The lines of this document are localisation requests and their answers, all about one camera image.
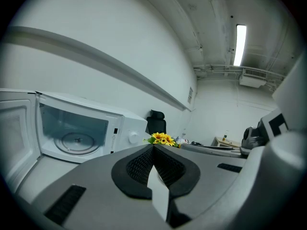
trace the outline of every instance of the air conditioning unit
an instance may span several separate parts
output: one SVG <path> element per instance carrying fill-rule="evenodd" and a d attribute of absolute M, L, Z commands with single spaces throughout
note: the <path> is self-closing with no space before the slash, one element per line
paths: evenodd
<path fill-rule="evenodd" d="M 244 68 L 239 82 L 240 85 L 259 88 L 267 83 L 266 79 L 267 74 L 265 72 Z"/>

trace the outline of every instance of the fluorescent light fixture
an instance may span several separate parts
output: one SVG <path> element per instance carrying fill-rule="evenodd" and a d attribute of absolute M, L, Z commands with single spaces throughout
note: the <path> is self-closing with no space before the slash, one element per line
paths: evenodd
<path fill-rule="evenodd" d="M 244 53 L 246 39 L 246 25 L 237 25 L 236 26 L 236 55 L 234 66 L 240 66 L 242 62 L 242 57 Z"/>

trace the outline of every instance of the ceiling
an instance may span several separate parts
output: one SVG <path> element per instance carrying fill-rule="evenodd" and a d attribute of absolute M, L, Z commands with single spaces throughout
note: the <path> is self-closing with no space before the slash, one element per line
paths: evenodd
<path fill-rule="evenodd" d="M 198 77 L 206 68 L 231 66 L 236 25 L 247 26 L 242 66 L 287 75 L 304 40 L 279 0 L 148 0 L 168 21 Z"/>

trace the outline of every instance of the green leaf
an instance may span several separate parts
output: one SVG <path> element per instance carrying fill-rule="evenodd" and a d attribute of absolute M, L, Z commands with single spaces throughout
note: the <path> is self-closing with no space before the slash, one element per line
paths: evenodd
<path fill-rule="evenodd" d="M 148 141 L 149 143 L 153 144 L 154 141 L 155 141 L 155 137 L 150 137 L 147 141 Z"/>

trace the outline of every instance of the black chair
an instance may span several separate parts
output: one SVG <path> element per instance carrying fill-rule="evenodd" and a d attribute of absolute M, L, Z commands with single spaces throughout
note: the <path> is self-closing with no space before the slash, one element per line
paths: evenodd
<path fill-rule="evenodd" d="M 151 110 L 151 116 L 146 118 L 148 134 L 152 135 L 157 132 L 166 134 L 166 121 L 164 117 L 164 113 Z"/>

